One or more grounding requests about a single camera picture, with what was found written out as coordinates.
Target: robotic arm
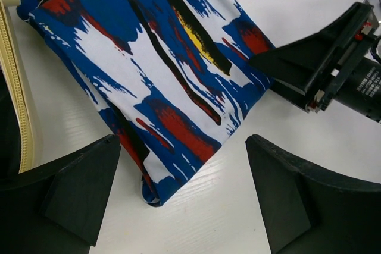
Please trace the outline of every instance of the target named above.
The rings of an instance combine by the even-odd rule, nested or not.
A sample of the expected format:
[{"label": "robotic arm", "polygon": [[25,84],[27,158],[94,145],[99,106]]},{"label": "robotic arm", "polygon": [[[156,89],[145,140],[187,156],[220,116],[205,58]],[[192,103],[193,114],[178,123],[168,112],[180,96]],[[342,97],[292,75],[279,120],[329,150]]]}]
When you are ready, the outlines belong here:
[{"label": "robotic arm", "polygon": [[[336,100],[381,123],[381,36],[374,35],[380,24],[380,0],[356,2],[320,32],[258,54],[249,65],[273,77],[271,89],[306,112],[325,111]],[[365,58],[369,51],[374,61]]]}]

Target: black cylinder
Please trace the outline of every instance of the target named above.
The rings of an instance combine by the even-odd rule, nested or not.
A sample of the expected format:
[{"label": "black cylinder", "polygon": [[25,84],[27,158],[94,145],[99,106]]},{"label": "black cylinder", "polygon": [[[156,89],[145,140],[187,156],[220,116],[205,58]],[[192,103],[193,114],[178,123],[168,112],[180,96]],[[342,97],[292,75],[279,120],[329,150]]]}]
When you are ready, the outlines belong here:
[{"label": "black cylinder", "polygon": [[335,99],[366,117],[381,122],[381,64],[364,58]]}]

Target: beige object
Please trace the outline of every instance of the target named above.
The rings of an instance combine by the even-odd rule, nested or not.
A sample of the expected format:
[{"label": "beige object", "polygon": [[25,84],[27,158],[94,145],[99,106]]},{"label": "beige object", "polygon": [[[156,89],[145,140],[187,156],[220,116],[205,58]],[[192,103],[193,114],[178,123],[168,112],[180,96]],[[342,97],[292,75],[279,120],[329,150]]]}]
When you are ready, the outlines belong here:
[{"label": "beige object", "polygon": [[21,159],[19,172],[22,173],[35,167],[42,144],[35,104],[7,8],[7,6],[15,6],[19,3],[20,0],[0,0],[0,65],[20,127]]}]

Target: table surface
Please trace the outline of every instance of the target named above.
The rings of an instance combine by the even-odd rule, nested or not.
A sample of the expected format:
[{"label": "table surface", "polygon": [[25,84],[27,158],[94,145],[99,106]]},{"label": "table surface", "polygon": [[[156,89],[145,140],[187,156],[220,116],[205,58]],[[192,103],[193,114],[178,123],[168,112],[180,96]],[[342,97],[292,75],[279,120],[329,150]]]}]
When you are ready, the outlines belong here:
[{"label": "table surface", "polygon": [[[276,46],[306,37],[360,0],[239,0]],[[61,61],[11,10],[41,119],[42,163],[110,133]],[[91,254],[270,253],[245,140],[280,147],[351,177],[381,183],[381,128],[338,103],[305,114],[267,92],[242,127],[162,208],[144,204],[140,172],[122,151],[97,247]]]}]

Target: colorful fabric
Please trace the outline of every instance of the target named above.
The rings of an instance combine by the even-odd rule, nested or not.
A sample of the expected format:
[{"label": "colorful fabric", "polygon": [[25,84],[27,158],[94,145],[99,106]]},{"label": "colorful fabric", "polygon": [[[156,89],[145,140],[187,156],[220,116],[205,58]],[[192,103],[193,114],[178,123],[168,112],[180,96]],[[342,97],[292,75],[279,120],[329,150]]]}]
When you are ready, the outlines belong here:
[{"label": "colorful fabric", "polygon": [[62,59],[166,202],[219,150],[271,79],[272,48],[237,0],[22,0],[19,16]]}]

